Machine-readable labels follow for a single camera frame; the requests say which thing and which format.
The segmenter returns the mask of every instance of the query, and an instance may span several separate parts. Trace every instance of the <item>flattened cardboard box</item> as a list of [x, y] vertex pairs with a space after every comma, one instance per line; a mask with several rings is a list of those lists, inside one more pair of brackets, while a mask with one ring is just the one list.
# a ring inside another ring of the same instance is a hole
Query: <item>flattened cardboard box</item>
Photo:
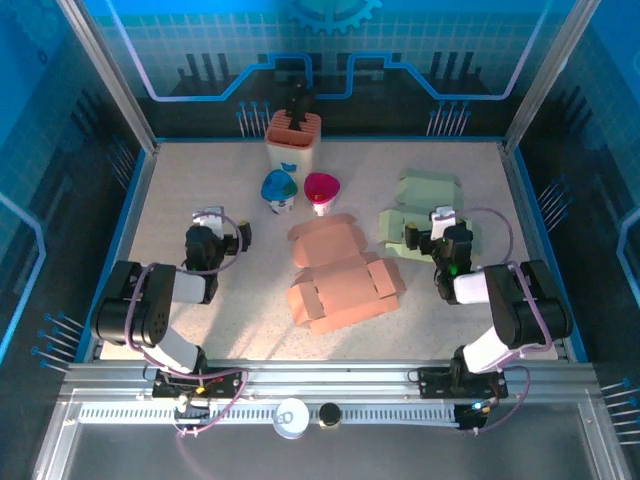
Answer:
[[398, 266], [364, 252], [367, 240], [349, 214], [293, 227], [293, 261], [304, 268], [287, 290], [296, 325], [327, 333], [400, 307], [405, 290]]

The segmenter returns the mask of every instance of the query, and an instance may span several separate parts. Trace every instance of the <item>white table surface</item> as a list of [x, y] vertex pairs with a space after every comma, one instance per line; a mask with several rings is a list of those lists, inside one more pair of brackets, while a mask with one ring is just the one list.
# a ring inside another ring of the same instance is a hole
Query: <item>white table surface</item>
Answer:
[[[394, 204], [398, 173], [407, 167], [457, 175], [465, 207], [504, 213], [515, 233], [512, 258], [528, 258], [496, 144], [323, 140], [315, 169], [342, 184], [333, 213], [354, 215], [369, 240], [368, 250], [383, 254], [376, 243], [378, 213]], [[172, 305], [171, 325], [201, 345], [208, 358], [449, 359], [458, 346], [491, 326], [488, 304], [448, 305], [433, 285], [433, 264], [405, 259], [396, 259], [407, 285], [399, 310], [322, 336], [294, 326], [285, 292], [298, 269], [286, 235], [314, 216], [301, 194], [293, 212], [271, 213], [260, 197], [268, 172], [262, 143], [163, 144], [160, 150], [131, 260], [181, 264], [190, 215], [206, 206], [223, 205], [231, 218], [250, 221], [253, 230], [250, 250], [219, 275], [220, 287], [210, 305]], [[508, 244], [506, 228], [489, 214], [474, 221], [484, 245], [477, 264], [500, 261]], [[106, 344], [102, 358], [136, 355]], [[552, 350], [542, 358], [557, 356]]]

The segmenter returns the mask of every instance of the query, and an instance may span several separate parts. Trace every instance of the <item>green cardboard box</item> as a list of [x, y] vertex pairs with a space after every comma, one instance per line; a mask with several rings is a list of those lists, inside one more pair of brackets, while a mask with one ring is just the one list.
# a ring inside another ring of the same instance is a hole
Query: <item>green cardboard box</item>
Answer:
[[[437, 207], [451, 205], [455, 210], [463, 208], [462, 184], [449, 173], [426, 172], [408, 168], [400, 172], [393, 208], [378, 216], [378, 241], [385, 244], [385, 254], [430, 262], [430, 255], [419, 250], [409, 250], [404, 242], [404, 227], [415, 223], [419, 230], [431, 229], [431, 212]], [[471, 222], [465, 219], [471, 230]], [[474, 232], [473, 252], [478, 252]]]

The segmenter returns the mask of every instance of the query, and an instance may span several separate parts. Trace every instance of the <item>wire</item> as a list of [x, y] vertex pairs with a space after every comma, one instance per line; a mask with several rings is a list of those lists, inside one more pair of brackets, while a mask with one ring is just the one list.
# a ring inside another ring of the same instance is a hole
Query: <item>wire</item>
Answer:
[[[245, 369], [232, 369], [232, 370], [242, 371], [244, 375], [243, 375], [242, 383], [240, 384], [238, 391], [236, 392], [234, 397], [231, 399], [231, 401], [222, 409], [222, 411], [220, 411], [220, 413], [218, 413], [218, 415], [215, 416], [215, 418], [213, 418], [213, 420], [211, 420], [206, 425], [196, 426], [191, 429], [188, 429], [188, 428], [180, 429], [177, 425], [174, 424], [175, 427], [182, 433], [182, 436], [193, 435], [194, 437], [197, 437], [198, 434], [209, 430], [211, 427], [213, 427], [216, 423], [218, 423], [220, 420], [222, 420], [225, 417], [225, 415], [229, 412], [229, 410], [231, 410], [231, 408], [235, 405], [238, 399], [242, 396], [242, 393], [244, 392], [244, 389], [247, 386], [247, 378], [249, 376], [248, 371]], [[226, 372], [235, 373], [235, 372], [231, 372], [231, 370], [227, 370], [225, 372], [220, 372], [220, 373], [229, 375], [229, 373], [226, 373]]]
[[529, 369], [527, 367], [524, 367], [522, 365], [514, 365], [513, 367], [506, 367], [504, 370], [524, 370], [525, 375], [527, 376], [527, 383], [524, 386], [522, 395], [518, 399], [518, 403], [516, 403], [514, 407], [511, 410], [509, 410], [509, 413], [507, 413], [500, 420], [484, 428], [474, 428], [473, 431], [475, 432], [476, 435], [490, 432], [491, 430], [495, 430], [499, 426], [504, 425], [520, 409], [520, 407], [524, 403], [524, 400], [527, 398], [527, 395], [529, 394], [529, 387], [531, 387], [531, 372], [529, 372]]
[[547, 328], [547, 324], [544, 322], [544, 319], [542, 318], [542, 314], [540, 313], [540, 309], [538, 308], [538, 305], [536, 304], [535, 299], [533, 298], [533, 295], [531, 293], [531, 289], [529, 288], [529, 285], [527, 284], [527, 280], [526, 278], [524, 278], [524, 273], [522, 272], [522, 269], [520, 268], [520, 265], [518, 265], [516, 262], [514, 261], [509, 261], [507, 262], [507, 265], [513, 267], [514, 272], [516, 272], [516, 276], [518, 277], [518, 281], [520, 282], [520, 286], [522, 287], [522, 291], [524, 292], [524, 296], [527, 299], [527, 303], [529, 304], [529, 308], [531, 308], [531, 311], [533, 312], [533, 316], [536, 319], [536, 322], [538, 323], [538, 327], [540, 327], [540, 330], [542, 330], [542, 336], [544, 337], [544, 346], [542, 347], [526, 347], [524, 349], [522, 349], [522, 353], [526, 353], [526, 352], [547, 352], [549, 350], [551, 350], [551, 347], [553, 347], [553, 341], [551, 340], [551, 334], [549, 333], [549, 329]]
[[460, 210], [459, 212], [455, 212], [455, 213], [452, 213], [452, 214], [449, 214], [449, 215], [445, 215], [444, 217], [440, 217], [440, 220], [448, 220], [450, 218], [458, 218], [458, 217], [461, 217], [463, 215], [468, 215], [470, 213], [476, 213], [476, 212], [493, 213], [494, 215], [500, 217], [500, 219], [502, 219], [504, 224], [507, 226], [507, 230], [509, 232], [509, 248], [507, 249], [507, 254], [505, 255], [504, 259], [500, 262], [500, 263], [507, 263], [509, 261], [509, 259], [511, 258], [511, 254], [513, 253], [513, 242], [514, 242], [513, 227], [511, 226], [511, 223], [509, 222], [507, 217], [505, 217], [499, 211], [497, 211], [497, 210], [495, 210], [493, 208], [489, 208], [489, 207], [473, 207], [473, 208], [467, 208], [465, 210]]
[[[225, 265], [222, 265], [216, 269], [213, 270], [206, 270], [206, 271], [190, 271], [190, 270], [185, 270], [183, 268], [177, 268], [177, 271], [186, 273], [188, 275], [213, 275], [215, 273], [219, 273], [222, 272], [223, 270], [226, 270], [227, 268], [229, 268], [231, 265], [233, 265], [237, 260], [238, 257], [240, 257], [240, 255], [242, 254], [242, 248], [243, 248], [243, 238], [242, 238], [242, 232], [240, 231], [240, 228], [238, 227], [238, 225], [236, 225], [236, 223], [231, 220], [229, 217], [227, 217], [224, 213], [218, 213], [218, 212], [200, 212], [196, 215], [194, 215], [194, 219], [196, 218], [200, 218], [200, 217], [206, 217], [209, 215], [213, 215], [214, 217], [220, 217], [222, 218], [222, 220], [228, 222], [233, 229], [235, 230], [236, 236], [238, 238], [238, 251], [236, 252], [236, 255], [231, 259], [231, 261], [229, 261], [228, 263], [226, 263]], [[135, 352], [139, 352], [142, 353], [142, 355], [144, 356], [145, 360], [147, 362], [149, 362], [151, 365], [154, 365], [162, 370], [168, 371], [171, 375], [178, 377], [178, 378], [185, 378], [185, 379], [191, 379], [191, 380], [213, 380], [215, 378], [220, 378], [220, 377], [225, 377], [227, 375], [231, 375], [233, 373], [238, 373], [241, 372], [243, 373], [243, 380], [242, 383], [240, 385], [240, 388], [238, 388], [238, 391], [236, 392], [236, 395], [231, 399], [231, 401], [227, 404], [227, 406], [220, 412], [220, 414], [218, 416], [216, 416], [216, 418], [214, 418], [211, 422], [209, 422], [207, 425], [203, 426], [203, 427], [199, 427], [199, 428], [194, 428], [192, 431], [186, 431], [183, 433], [184, 434], [192, 434], [192, 435], [198, 435], [198, 433], [200, 432], [204, 432], [205, 430], [208, 430], [209, 428], [211, 428], [213, 425], [215, 425], [216, 423], [218, 423], [220, 421], [220, 419], [227, 414], [227, 412], [229, 410], [231, 410], [231, 408], [234, 406], [234, 404], [238, 401], [238, 399], [240, 398], [240, 396], [242, 395], [242, 392], [245, 389], [245, 386], [247, 384], [247, 378], [249, 376], [249, 371], [246, 368], [231, 368], [228, 370], [224, 370], [222, 372], [216, 372], [216, 373], [206, 373], [206, 374], [193, 374], [193, 373], [182, 373], [182, 372], [178, 372], [172, 368], [169, 368], [167, 365], [164, 365], [160, 362], [158, 362], [157, 360], [155, 360], [154, 358], [152, 358], [149, 354], [147, 354], [147, 352], [145, 352], [142, 347], [140, 347], [139, 345], [136, 345], [133, 342], [133, 331], [132, 331], [132, 324], [133, 324], [133, 314], [135, 312], [135, 307], [136, 304], [138, 302], [138, 299], [140, 298], [140, 293], [142, 291], [142, 286], [144, 285], [144, 280], [147, 277], [147, 275], [149, 275], [149, 273], [153, 270], [153, 268], [157, 265], [157, 263], [150, 263], [149, 265], [145, 266], [142, 269], [142, 272], [140, 272], [140, 276], [138, 277], [138, 280], [136, 281], [135, 287], [133, 289], [133, 294], [131, 295], [131, 300], [129, 302], [129, 307], [127, 308], [127, 316], [125, 317], [125, 321], [124, 321], [124, 341], [125, 344], [127, 345], [127, 347], [129, 347], [131, 350], [135, 351]]]

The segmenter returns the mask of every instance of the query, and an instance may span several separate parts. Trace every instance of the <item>glass panel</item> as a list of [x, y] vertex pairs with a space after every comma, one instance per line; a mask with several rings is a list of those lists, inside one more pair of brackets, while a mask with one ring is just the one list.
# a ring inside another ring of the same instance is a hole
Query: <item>glass panel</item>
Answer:
[[605, 383], [640, 376], [638, 18], [637, 2], [603, 0], [521, 144]]
[[45, 317], [85, 323], [140, 147], [55, 2], [3, 3], [0, 61], [0, 476], [28, 478], [81, 330]]
[[86, 3], [156, 135], [235, 138], [262, 136], [300, 78], [325, 135], [502, 136], [573, 5]]

